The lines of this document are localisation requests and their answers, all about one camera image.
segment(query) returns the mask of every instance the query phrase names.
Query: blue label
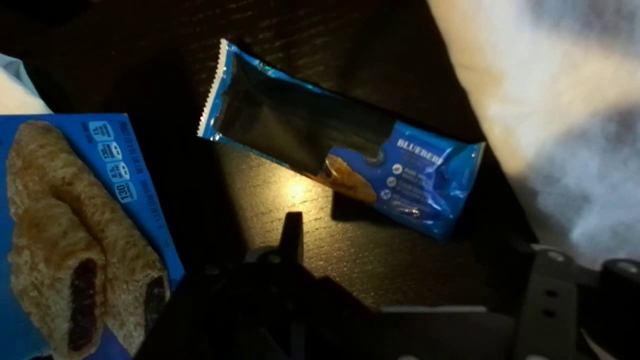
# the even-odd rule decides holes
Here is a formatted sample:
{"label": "blue label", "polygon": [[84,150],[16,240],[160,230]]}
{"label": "blue label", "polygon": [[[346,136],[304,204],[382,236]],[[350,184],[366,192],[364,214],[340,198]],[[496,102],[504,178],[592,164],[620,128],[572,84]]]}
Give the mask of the blue label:
{"label": "blue label", "polygon": [[470,146],[396,122],[376,158],[338,146],[330,154],[366,180],[358,182],[360,198],[372,194],[368,198],[380,212],[444,240],[472,190],[482,144]]}
{"label": "blue label", "polygon": [[[16,130],[26,120],[54,124],[94,172],[94,176],[120,200],[124,212],[160,254],[170,284],[182,280],[184,270],[172,236],[160,212],[154,184],[144,166],[136,136],[126,114],[68,114],[68,116],[0,116],[0,164],[6,164]],[[12,248],[14,222],[8,214],[6,174],[0,176],[0,358],[30,358],[46,354],[46,340],[32,326],[10,288],[8,252]],[[126,350],[108,328],[102,334],[92,360],[126,360]]]}

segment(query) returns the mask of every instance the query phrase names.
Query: blue wrapper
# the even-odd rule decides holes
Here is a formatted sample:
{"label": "blue wrapper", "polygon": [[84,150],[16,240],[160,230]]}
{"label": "blue wrapper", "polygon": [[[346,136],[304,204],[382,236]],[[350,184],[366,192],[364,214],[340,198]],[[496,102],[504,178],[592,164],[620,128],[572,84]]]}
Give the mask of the blue wrapper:
{"label": "blue wrapper", "polygon": [[292,78],[228,40],[198,136],[288,166],[434,240],[454,232],[484,150]]}
{"label": "blue wrapper", "polygon": [[[122,204],[150,246],[158,252],[168,272],[170,286],[184,276],[182,262],[164,222],[160,202],[144,166],[136,136],[126,114],[46,114],[0,116],[0,164],[6,164],[18,126],[26,120],[42,120],[56,126],[94,172],[94,176]],[[10,288],[8,252],[12,248],[14,220],[8,214],[6,174],[0,176],[0,358],[30,358],[48,354],[40,330],[32,326]],[[114,334],[104,328],[92,360],[130,358]]]}

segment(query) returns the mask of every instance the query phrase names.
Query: snack bar wrapper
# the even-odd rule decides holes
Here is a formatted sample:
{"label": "snack bar wrapper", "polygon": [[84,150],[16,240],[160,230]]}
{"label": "snack bar wrapper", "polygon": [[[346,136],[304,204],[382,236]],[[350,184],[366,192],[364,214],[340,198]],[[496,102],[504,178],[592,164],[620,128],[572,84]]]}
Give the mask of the snack bar wrapper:
{"label": "snack bar wrapper", "polygon": [[198,136],[288,166],[434,240],[452,234],[484,150],[292,78],[228,40]]}
{"label": "snack bar wrapper", "polygon": [[[136,294],[154,300],[144,276],[168,296],[184,268],[128,116],[0,116],[0,164],[0,358],[130,358],[148,316]],[[76,264],[98,264],[100,300],[70,300]],[[80,328],[92,342],[66,338],[76,306],[98,308]]]}

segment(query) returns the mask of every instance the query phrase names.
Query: black object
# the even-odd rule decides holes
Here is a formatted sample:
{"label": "black object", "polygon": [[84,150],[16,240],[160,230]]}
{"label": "black object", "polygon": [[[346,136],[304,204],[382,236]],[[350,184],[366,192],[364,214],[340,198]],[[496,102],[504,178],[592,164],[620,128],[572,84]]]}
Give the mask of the black object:
{"label": "black object", "polygon": [[0,6],[8,6],[40,24],[60,26],[96,2],[98,0],[0,0]]}
{"label": "black object", "polygon": [[[312,276],[300,260],[302,214],[292,212],[278,248],[250,254],[242,264],[188,274],[136,358],[592,358],[578,334],[584,324],[578,318],[576,266],[562,252],[536,252],[518,318],[482,308],[376,312],[334,280]],[[604,346],[622,360],[638,354],[628,336],[632,328],[618,328],[608,314],[638,312],[638,302],[626,300],[610,308],[614,298],[638,296],[634,266],[610,262],[600,286],[588,286],[600,296],[590,326],[618,340]]]}

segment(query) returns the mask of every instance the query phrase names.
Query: food package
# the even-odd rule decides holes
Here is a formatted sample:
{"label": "food package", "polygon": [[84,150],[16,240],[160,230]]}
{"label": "food package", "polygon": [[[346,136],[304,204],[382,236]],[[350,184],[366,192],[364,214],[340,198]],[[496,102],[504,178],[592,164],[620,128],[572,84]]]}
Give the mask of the food package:
{"label": "food package", "polygon": [[198,136],[288,166],[434,240],[454,232],[484,150],[292,78],[228,40]]}
{"label": "food package", "polygon": [[126,114],[0,116],[2,358],[130,358],[184,270]]}

